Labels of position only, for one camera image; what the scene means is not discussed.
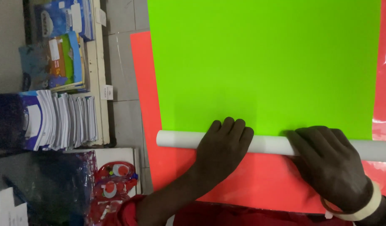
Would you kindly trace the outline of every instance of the white paper stack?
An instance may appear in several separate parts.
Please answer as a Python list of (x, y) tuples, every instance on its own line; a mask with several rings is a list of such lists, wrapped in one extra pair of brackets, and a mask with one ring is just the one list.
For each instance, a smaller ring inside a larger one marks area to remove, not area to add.
[(28, 150), (71, 150), (98, 139), (94, 97), (50, 90), (20, 93), (25, 107)]
[(13, 188), (0, 191), (0, 226), (28, 226), (27, 203), (15, 206)]

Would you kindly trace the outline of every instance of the white shelf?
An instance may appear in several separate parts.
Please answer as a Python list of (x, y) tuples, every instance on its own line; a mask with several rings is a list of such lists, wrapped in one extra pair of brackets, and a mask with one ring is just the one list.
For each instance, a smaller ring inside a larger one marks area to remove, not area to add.
[(96, 120), (98, 126), (98, 140), (87, 143), (88, 146), (109, 144), (108, 102), (101, 100), (101, 87), (106, 85), (104, 47), (102, 25), (95, 22), (95, 8), (100, 8), (99, 0), (90, 0), (94, 41), (87, 42), (88, 68), (90, 73), (90, 92), (75, 94), (77, 96), (94, 96)]

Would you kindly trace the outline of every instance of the forearm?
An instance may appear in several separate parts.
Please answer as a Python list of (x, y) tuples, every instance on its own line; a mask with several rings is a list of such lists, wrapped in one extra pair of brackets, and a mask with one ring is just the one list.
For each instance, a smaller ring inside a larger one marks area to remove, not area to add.
[(190, 168), (165, 188), (148, 195), (136, 207), (139, 226), (162, 226), (180, 208), (209, 192), (212, 188), (200, 186), (199, 178)]
[(367, 218), (364, 218), (361, 221), (355, 222), (357, 226), (373, 226), (381, 225), (386, 226), (386, 198), (383, 196), (381, 198), (381, 203), (377, 210)]

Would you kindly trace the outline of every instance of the lime green paper sheet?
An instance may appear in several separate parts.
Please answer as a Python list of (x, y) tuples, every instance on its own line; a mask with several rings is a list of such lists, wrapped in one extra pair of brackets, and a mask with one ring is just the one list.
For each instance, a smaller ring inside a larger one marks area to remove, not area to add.
[(162, 129), (371, 139), (379, 0), (149, 0)]

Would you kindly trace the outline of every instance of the tiled wall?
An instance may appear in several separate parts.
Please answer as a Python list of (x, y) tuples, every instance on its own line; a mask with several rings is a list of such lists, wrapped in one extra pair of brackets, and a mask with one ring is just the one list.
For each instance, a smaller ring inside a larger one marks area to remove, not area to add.
[(147, 0), (101, 0), (101, 8), (108, 19), (103, 28), (105, 77), (114, 93), (114, 100), (108, 102), (110, 135), (116, 138), (116, 147), (142, 151), (141, 178), (144, 193), (148, 194), (152, 192), (150, 164), (130, 46), (130, 34), (150, 29)]

